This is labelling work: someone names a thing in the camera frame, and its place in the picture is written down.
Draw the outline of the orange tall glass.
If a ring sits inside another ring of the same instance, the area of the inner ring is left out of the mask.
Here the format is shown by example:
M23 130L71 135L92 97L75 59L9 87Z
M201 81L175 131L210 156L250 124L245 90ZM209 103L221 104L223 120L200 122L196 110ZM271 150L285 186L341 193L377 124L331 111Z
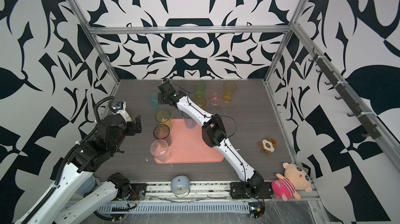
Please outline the orange tall glass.
M222 96L223 101L225 103L229 104L229 103L231 103L231 101L232 101L232 99L233 99L233 97L235 95L237 86L236 86L236 84L234 82L228 81L228 82L224 83L223 88L224 88L223 89L223 96Z

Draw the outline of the light green tall glass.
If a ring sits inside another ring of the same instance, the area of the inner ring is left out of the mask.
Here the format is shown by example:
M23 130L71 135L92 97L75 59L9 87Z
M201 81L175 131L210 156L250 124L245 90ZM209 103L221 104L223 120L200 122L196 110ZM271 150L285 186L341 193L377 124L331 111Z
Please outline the light green tall glass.
M159 110L155 115L155 119L159 125L166 125L169 129L172 128L171 113L169 110Z

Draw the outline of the smoky grey tall glass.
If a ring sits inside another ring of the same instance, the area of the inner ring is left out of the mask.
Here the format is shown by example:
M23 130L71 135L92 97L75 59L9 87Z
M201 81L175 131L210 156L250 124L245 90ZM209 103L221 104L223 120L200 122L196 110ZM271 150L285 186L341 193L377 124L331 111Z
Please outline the smoky grey tall glass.
M157 140L164 140L168 146L172 144L170 127L167 125L158 125L153 130L153 135Z

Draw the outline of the teal frosted glass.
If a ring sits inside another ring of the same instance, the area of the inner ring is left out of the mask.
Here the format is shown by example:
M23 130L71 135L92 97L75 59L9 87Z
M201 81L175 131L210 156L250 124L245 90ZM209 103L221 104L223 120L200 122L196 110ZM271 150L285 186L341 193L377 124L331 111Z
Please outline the teal frosted glass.
M151 95L150 97L150 107L153 109L158 109L159 108L159 103L158 103L158 93L155 92Z

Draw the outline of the green short glass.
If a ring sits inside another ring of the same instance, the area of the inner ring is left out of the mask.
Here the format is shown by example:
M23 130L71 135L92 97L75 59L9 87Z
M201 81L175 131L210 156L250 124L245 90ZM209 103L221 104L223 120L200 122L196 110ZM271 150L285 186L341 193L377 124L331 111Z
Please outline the green short glass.
M196 81L193 87L195 90L194 93L196 97L205 96L206 84L203 81Z

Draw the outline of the blue tall glass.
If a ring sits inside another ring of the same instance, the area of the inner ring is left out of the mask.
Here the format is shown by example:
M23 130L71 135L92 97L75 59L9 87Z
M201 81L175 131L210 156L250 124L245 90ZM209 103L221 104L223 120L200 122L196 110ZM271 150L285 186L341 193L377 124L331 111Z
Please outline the blue tall glass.
M192 119L187 113L182 112L182 116L184 119L185 126L188 129L194 129L196 127L197 122L194 119Z

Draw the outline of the clear tall glass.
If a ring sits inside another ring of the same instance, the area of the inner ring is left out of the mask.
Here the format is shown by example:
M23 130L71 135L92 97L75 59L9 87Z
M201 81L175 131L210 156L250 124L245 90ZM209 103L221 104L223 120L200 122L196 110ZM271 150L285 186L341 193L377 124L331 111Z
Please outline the clear tall glass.
M150 151L157 163L165 163L170 158L169 146L165 140L154 141Z

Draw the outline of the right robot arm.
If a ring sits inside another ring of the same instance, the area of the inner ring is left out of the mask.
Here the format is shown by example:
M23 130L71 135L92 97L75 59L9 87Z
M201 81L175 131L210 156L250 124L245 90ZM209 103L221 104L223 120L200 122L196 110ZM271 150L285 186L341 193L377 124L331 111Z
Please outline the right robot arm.
M264 184L262 175L250 166L231 144L223 120L218 114L211 114L195 104L184 89L176 90L169 79L163 79L158 86L158 103L174 106L188 114L202 129L202 139L209 147L218 150L235 170L244 184L245 193L256 197Z

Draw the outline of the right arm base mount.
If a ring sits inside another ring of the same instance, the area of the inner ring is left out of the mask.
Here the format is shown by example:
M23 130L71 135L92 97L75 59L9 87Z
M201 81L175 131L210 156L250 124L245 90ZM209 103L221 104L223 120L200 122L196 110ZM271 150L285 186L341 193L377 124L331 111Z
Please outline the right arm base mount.
M258 193L254 194L249 186L246 186L244 182L231 182L230 184L230 196L234 200L241 199L271 199L273 190L271 182L264 182Z

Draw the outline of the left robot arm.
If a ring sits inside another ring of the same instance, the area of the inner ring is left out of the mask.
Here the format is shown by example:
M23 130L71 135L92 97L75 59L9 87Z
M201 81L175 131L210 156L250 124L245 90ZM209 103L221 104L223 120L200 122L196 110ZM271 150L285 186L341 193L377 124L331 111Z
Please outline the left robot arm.
M130 181L117 172L74 206L65 209L71 197L100 166L121 151L124 138L141 132L140 116L134 121L126 121L121 115L109 115L100 120L92 134L68 152L55 182L17 223L77 224L107 202L125 198L131 189Z

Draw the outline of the pink plastic tray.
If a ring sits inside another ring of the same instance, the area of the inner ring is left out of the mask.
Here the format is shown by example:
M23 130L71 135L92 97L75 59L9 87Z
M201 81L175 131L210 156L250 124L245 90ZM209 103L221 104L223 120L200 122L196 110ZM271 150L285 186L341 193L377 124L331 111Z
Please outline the pink plastic tray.
M196 125L188 129L183 119L172 120L172 144L169 146L170 158L166 164L191 164L221 162L223 155L209 147L202 139L202 128Z

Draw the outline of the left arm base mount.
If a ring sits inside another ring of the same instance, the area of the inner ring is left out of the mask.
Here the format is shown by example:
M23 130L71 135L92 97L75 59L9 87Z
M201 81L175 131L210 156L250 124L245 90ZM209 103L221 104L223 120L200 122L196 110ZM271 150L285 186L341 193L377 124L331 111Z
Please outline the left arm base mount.
M146 195L147 183L131 183L123 174L117 172L107 178L107 182L112 182L117 189L116 199L136 201L141 196Z

